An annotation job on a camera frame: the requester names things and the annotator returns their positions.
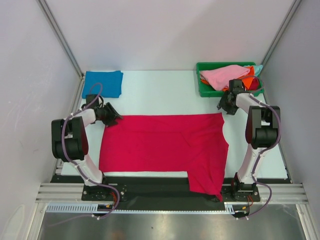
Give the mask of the magenta t shirt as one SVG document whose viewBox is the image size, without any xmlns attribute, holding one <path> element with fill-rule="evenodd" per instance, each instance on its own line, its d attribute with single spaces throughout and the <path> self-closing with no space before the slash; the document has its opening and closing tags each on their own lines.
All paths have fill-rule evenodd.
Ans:
<svg viewBox="0 0 320 240">
<path fill-rule="evenodd" d="M 186 172 L 191 192 L 223 199 L 229 145 L 221 113 L 126 115 L 103 132 L 104 172 Z"/>
</svg>

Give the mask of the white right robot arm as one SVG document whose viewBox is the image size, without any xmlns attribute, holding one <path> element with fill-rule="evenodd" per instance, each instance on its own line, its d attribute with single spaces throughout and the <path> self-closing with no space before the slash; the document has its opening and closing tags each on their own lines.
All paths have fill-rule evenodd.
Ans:
<svg viewBox="0 0 320 240">
<path fill-rule="evenodd" d="M 239 109 L 247 114 L 245 127 L 247 151 L 230 188 L 231 196 L 237 201 L 242 201 L 249 192 L 255 191 L 261 162 L 281 139 L 281 111 L 278 106 L 267 105 L 246 91 L 241 79 L 229 81 L 229 88 L 221 97 L 217 108 L 232 116 Z"/>
</svg>

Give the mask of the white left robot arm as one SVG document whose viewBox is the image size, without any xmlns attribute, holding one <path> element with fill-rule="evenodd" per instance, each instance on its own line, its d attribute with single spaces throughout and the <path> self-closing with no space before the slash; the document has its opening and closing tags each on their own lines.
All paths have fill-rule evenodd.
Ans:
<svg viewBox="0 0 320 240">
<path fill-rule="evenodd" d="M 51 122 L 51 149 L 56 159 L 70 163 L 84 180 L 84 184 L 93 187 L 93 194 L 100 200 L 110 196 L 111 188 L 104 184 L 105 175 L 94 164 L 89 155 L 89 142 L 86 127 L 102 122 L 112 127 L 122 120 L 110 102 L 104 102 L 97 94 L 85 96 L 85 104 L 67 118 Z"/>
</svg>

